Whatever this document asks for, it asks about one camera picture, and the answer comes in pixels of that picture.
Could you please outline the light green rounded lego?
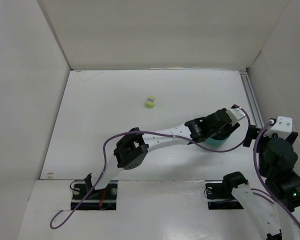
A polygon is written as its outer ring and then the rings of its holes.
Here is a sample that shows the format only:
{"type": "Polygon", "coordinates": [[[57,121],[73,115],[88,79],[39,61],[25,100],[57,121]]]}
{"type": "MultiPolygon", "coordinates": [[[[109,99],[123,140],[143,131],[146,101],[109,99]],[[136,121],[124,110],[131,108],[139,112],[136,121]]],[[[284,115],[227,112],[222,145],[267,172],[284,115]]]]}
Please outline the light green rounded lego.
{"type": "Polygon", "coordinates": [[[149,109],[152,109],[155,107],[155,103],[154,102],[150,102],[150,101],[146,101],[145,102],[145,106],[149,109]]]}

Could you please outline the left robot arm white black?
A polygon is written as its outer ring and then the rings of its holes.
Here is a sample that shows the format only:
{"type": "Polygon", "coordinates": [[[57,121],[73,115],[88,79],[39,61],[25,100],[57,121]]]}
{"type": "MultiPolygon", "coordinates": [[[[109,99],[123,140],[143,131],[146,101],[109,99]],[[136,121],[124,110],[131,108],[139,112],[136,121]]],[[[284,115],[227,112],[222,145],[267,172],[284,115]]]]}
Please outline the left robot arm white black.
{"type": "Polygon", "coordinates": [[[111,156],[104,156],[102,170],[90,173],[84,179],[88,192],[105,189],[109,182],[120,172],[139,167],[150,152],[177,145],[196,145],[205,151],[210,149],[203,143],[214,137],[227,139],[240,127],[240,121],[246,117],[243,109],[237,105],[189,120],[179,126],[159,131],[142,131],[138,127],[119,133],[105,141],[108,144],[119,139],[111,156]]]}

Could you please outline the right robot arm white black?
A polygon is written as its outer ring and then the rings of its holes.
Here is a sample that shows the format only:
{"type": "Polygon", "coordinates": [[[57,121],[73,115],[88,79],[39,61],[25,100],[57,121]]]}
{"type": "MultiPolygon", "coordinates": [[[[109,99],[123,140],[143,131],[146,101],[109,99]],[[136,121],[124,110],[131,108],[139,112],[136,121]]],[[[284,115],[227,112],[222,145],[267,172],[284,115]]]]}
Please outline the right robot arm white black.
{"type": "Polygon", "coordinates": [[[293,143],[298,134],[292,119],[271,119],[263,129],[249,128],[246,143],[254,140],[253,164],[256,175],[277,209],[277,224],[256,199],[241,172],[223,177],[226,193],[243,207],[262,240],[300,240],[300,176],[294,171],[298,155],[293,143]]]}

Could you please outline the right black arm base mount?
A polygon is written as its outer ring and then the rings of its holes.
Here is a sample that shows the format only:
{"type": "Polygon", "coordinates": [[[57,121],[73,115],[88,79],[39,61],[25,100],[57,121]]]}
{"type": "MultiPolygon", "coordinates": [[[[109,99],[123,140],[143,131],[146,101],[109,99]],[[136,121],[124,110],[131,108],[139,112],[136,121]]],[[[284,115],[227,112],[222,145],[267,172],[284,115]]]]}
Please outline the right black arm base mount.
{"type": "Polygon", "coordinates": [[[242,205],[225,191],[222,181],[206,181],[204,196],[209,210],[242,210],[242,205]]]}

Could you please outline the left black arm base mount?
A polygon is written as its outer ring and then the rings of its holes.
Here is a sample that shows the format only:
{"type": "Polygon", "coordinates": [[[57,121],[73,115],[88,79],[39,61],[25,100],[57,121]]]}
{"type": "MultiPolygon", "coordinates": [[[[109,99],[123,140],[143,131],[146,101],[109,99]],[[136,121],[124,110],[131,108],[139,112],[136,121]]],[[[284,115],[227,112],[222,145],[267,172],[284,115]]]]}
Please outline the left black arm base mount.
{"type": "MultiPolygon", "coordinates": [[[[74,210],[78,203],[84,198],[88,190],[85,181],[74,180],[69,185],[72,191],[70,209],[74,210]]],[[[117,209],[118,181],[111,180],[104,189],[93,190],[89,196],[77,208],[81,211],[115,211],[117,209]]]]}

